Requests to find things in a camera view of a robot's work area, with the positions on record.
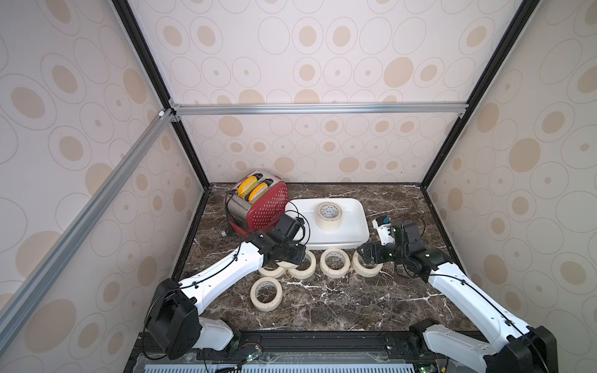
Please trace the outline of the masking tape roll four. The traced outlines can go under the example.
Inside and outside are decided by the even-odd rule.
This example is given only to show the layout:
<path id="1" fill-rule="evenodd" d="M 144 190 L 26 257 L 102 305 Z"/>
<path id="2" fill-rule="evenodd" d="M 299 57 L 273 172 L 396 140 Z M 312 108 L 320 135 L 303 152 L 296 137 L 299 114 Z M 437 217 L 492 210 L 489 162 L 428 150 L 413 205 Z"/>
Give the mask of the masking tape roll four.
<path id="1" fill-rule="evenodd" d="M 364 278 L 374 278 L 380 273 L 383 267 L 382 264 L 361 265 L 358 261 L 358 255 L 359 253 L 355 251 L 352 258 L 352 267 L 359 276 Z"/>

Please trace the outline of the white plastic storage box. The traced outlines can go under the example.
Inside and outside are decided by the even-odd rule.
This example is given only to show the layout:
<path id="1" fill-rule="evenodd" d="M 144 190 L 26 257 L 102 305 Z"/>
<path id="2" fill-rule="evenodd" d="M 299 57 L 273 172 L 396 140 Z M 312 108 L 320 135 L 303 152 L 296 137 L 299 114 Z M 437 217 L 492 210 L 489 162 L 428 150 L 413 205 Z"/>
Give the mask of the white plastic storage box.
<path id="1" fill-rule="evenodd" d="M 323 202 L 333 202 L 341 206 L 343 218 L 341 226 L 333 232 L 325 232 L 316 224 L 316 209 Z M 368 223 L 364 208 L 354 198 L 311 198 L 295 199 L 287 203 L 285 213 L 293 218 L 301 216 L 305 221 L 306 234 L 301 231 L 297 239 L 303 238 L 302 244 L 311 251 L 338 248 L 354 250 L 369 239 Z"/>

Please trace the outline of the masking tape roll six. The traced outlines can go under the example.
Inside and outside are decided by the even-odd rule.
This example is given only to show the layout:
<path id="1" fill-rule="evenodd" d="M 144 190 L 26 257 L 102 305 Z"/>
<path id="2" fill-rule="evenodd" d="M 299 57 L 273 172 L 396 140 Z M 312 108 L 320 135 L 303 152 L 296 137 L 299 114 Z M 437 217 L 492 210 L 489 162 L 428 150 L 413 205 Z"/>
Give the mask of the masking tape roll six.
<path id="1" fill-rule="evenodd" d="M 275 269 L 267 269 L 267 268 L 261 267 L 258 269 L 258 272 L 263 277 L 278 279 L 286 273 L 286 269 L 283 267 L 277 267 Z"/>

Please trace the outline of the masking tape roll five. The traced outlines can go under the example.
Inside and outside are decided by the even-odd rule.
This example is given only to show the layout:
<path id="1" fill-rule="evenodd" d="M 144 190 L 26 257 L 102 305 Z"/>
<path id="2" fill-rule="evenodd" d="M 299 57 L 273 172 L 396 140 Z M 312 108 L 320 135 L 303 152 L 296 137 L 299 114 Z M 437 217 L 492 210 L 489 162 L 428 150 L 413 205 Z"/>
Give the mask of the masking tape roll five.
<path id="1" fill-rule="evenodd" d="M 300 270 L 298 267 L 294 269 L 288 269 L 289 274 L 293 278 L 305 280 L 311 278 L 315 274 L 317 268 L 317 258 L 310 250 L 306 250 L 305 260 L 309 262 L 309 266 L 306 269 Z"/>

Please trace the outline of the masking tape roll three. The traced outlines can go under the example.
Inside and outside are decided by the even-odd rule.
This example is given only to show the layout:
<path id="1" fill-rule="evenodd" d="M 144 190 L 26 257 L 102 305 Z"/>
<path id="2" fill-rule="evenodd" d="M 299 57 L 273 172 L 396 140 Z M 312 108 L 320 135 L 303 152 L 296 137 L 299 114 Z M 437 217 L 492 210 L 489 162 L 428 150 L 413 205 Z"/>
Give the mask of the masking tape roll three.
<path id="1" fill-rule="evenodd" d="M 329 248 L 321 254 L 320 270 L 328 278 L 343 278 L 351 267 L 348 254 L 338 248 Z"/>

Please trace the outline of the masking tape roll two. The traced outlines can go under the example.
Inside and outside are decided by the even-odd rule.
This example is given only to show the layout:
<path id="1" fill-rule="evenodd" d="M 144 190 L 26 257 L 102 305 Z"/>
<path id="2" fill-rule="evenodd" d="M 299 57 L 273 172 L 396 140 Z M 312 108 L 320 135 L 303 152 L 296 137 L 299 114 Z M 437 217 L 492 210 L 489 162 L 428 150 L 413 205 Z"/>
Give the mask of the masking tape roll two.
<path id="1" fill-rule="evenodd" d="M 333 202 L 323 202 L 316 209 L 316 224 L 325 232 L 333 232 L 340 228 L 343 218 L 341 206 Z"/>

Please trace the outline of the masking tape roll one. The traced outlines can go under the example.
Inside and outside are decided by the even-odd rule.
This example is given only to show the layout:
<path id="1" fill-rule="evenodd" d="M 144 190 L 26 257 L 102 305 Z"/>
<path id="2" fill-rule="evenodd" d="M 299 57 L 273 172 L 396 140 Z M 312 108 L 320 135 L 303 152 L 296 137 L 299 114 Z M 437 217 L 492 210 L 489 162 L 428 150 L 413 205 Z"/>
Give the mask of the masking tape roll one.
<path id="1" fill-rule="evenodd" d="M 283 299 L 281 283 L 275 278 L 261 278 L 250 290 L 253 306 L 261 312 L 271 312 L 280 306 Z"/>

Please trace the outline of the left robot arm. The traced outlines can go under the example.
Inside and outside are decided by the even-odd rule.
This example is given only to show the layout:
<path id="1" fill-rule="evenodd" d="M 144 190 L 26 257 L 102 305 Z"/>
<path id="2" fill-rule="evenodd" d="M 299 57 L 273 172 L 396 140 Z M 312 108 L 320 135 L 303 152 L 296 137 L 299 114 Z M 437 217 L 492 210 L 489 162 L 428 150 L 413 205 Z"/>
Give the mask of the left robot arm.
<path id="1" fill-rule="evenodd" d="M 234 329 L 201 314 L 223 292 L 270 262 L 300 265 L 306 256 L 310 227 L 300 214 L 283 214 L 268 231 L 245 235 L 228 256 L 181 281 L 166 279 L 155 290 L 143 330 L 175 360 L 193 349 L 238 348 Z"/>

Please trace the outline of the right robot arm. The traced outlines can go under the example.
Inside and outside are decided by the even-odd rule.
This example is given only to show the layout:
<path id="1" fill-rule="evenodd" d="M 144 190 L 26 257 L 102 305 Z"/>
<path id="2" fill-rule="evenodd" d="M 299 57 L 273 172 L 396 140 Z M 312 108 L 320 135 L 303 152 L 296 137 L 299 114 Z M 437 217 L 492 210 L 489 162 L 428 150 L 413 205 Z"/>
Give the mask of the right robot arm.
<path id="1" fill-rule="evenodd" d="M 476 326 L 484 340 L 426 319 L 409 328 L 412 354 L 438 354 L 475 372 L 556 372 L 558 346 L 543 326 L 534 328 L 509 312 L 465 275 L 443 251 L 428 249 L 416 223 L 373 221 L 379 241 L 358 252 L 366 264 L 393 263 L 440 291 Z"/>

